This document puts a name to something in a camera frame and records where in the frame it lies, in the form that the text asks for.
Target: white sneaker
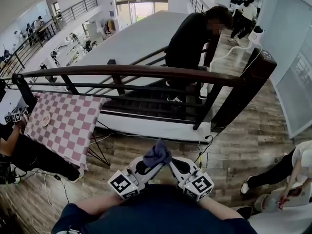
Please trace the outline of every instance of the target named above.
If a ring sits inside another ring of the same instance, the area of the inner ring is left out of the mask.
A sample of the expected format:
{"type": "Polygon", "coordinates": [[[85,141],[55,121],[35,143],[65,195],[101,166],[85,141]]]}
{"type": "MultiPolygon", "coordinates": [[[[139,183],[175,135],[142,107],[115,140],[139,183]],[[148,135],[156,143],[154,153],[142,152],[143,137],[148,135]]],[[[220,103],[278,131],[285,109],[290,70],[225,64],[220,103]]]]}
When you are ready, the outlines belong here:
{"type": "Polygon", "coordinates": [[[248,183],[246,182],[243,184],[242,188],[240,189],[240,192],[242,194],[246,194],[248,191],[249,191],[249,187],[248,187],[248,183]]]}
{"type": "Polygon", "coordinates": [[[72,183],[76,183],[78,180],[80,180],[84,176],[84,170],[83,169],[79,168],[78,171],[79,171],[79,177],[76,180],[71,181],[72,183]]]}
{"type": "Polygon", "coordinates": [[[175,97],[174,99],[167,98],[167,101],[173,101],[173,102],[183,102],[178,97],[175,97]]]}

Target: gray cloth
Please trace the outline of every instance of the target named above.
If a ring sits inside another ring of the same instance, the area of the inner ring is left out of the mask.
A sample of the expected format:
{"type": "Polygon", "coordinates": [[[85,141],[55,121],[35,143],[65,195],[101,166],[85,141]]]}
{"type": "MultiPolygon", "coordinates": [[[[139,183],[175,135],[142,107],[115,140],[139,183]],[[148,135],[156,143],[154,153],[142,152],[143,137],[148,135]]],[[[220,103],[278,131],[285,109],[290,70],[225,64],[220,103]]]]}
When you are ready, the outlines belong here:
{"type": "Polygon", "coordinates": [[[143,162],[148,167],[153,167],[159,163],[169,164],[171,160],[171,152],[161,138],[157,141],[156,145],[143,156],[143,162]]]}

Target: hand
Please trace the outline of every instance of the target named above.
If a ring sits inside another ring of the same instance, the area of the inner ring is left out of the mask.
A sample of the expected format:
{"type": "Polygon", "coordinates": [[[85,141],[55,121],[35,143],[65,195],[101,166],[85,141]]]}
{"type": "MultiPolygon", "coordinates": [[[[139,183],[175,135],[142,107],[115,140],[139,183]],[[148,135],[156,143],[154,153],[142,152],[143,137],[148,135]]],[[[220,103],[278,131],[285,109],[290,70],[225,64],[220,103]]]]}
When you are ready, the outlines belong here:
{"type": "Polygon", "coordinates": [[[26,128],[26,124],[24,123],[23,120],[20,120],[17,125],[19,126],[19,128],[21,128],[22,130],[24,130],[26,128]]]}
{"type": "Polygon", "coordinates": [[[278,203],[279,203],[279,208],[282,210],[283,209],[283,205],[289,201],[288,199],[288,190],[284,190],[281,195],[279,196],[279,200],[278,200],[278,203]]]}
{"type": "Polygon", "coordinates": [[[299,197],[299,196],[301,195],[301,193],[302,193],[302,187],[301,187],[301,186],[298,186],[298,187],[296,187],[296,188],[290,190],[290,191],[288,192],[288,195],[289,195],[289,196],[292,196],[292,197],[299,197]]]}

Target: balcony railing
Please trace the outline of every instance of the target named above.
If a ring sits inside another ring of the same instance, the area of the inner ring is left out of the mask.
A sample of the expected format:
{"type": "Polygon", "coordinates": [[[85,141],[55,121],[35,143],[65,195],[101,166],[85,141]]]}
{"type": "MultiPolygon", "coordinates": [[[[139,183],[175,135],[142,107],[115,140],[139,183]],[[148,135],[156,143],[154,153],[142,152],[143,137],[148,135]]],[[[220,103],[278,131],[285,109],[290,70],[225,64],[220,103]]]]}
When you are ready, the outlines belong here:
{"type": "Polygon", "coordinates": [[[192,8],[195,12],[205,12],[209,10],[209,6],[203,0],[190,0],[192,8]]]}
{"type": "Polygon", "coordinates": [[[56,17],[52,17],[40,29],[26,38],[16,51],[11,54],[1,68],[0,77],[11,76],[14,73],[21,72],[31,58],[64,26],[97,5],[97,0],[83,0],[62,11],[56,17]]]}

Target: table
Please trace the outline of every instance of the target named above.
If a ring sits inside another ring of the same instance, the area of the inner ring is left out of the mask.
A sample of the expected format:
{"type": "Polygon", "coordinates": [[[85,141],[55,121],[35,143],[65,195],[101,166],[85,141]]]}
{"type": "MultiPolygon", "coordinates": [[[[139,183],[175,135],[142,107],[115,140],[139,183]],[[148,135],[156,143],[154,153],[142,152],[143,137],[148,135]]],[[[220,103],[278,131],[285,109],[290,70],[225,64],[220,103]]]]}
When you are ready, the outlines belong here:
{"type": "Polygon", "coordinates": [[[27,123],[25,133],[65,160],[87,169],[87,153],[104,98],[42,93],[27,123]],[[41,120],[49,112],[45,127],[41,120]]]}

